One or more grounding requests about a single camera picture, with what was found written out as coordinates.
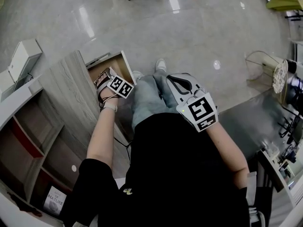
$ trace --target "dark cloth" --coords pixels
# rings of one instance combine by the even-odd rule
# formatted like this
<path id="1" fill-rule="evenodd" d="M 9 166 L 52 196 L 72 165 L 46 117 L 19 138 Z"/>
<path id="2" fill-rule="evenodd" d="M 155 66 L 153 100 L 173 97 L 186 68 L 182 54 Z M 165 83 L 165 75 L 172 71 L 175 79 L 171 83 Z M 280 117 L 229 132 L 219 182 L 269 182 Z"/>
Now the dark cloth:
<path id="1" fill-rule="evenodd" d="M 131 167 L 118 190 L 109 166 L 86 159 L 62 209 L 66 227 L 121 222 L 249 226 L 246 189 L 231 172 L 206 131 L 180 114 L 153 115 L 135 128 Z"/>

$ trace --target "book cover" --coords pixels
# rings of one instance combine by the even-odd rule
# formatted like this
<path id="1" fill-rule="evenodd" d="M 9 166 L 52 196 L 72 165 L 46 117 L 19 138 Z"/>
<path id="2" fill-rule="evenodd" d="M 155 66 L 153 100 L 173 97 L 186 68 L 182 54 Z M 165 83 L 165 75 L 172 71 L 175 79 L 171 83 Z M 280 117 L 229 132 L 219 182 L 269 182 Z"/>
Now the book cover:
<path id="1" fill-rule="evenodd" d="M 46 197 L 43 208 L 49 213 L 59 216 L 65 199 L 66 194 L 52 186 Z"/>

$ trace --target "jeans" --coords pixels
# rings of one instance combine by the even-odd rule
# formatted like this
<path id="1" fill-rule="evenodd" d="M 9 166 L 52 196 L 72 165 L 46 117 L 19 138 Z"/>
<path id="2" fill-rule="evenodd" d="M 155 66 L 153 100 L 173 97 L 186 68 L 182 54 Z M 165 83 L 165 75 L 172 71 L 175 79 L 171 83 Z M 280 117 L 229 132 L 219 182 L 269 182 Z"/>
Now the jeans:
<path id="1" fill-rule="evenodd" d="M 166 76 L 164 70 L 157 70 L 152 76 L 144 76 L 137 81 L 132 108 L 133 130 L 137 124 L 154 114 L 178 113 L 178 104 L 166 83 Z"/>

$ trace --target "white sneaker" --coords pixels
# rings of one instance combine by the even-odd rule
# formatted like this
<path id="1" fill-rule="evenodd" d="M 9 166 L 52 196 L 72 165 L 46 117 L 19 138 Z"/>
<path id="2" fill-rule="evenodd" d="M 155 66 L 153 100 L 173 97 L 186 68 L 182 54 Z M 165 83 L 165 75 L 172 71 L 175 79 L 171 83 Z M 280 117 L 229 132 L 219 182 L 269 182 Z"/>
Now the white sneaker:
<path id="1" fill-rule="evenodd" d="M 134 79 L 135 79 L 136 81 L 137 81 L 137 80 L 140 80 L 141 77 L 144 77 L 144 75 L 143 75 L 141 72 L 137 71 L 137 70 L 134 70 L 134 71 L 133 71 L 133 76 L 134 76 Z"/>
<path id="2" fill-rule="evenodd" d="M 166 63 L 163 59 L 158 59 L 155 66 L 155 71 L 157 70 L 163 70 L 166 72 Z"/>

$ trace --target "drawer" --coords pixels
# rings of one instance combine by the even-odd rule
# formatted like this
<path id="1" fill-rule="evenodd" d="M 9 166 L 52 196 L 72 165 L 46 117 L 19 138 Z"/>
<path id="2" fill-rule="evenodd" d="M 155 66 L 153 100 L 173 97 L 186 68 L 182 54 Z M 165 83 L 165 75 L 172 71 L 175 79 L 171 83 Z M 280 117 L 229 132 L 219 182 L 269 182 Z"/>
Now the drawer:
<path id="1" fill-rule="evenodd" d="M 108 67 L 112 67 L 120 77 L 130 84 L 137 85 L 124 51 L 112 55 L 105 55 L 99 59 L 89 62 L 86 65 L 92 81 L 95 81 L 99 74 Z"/>

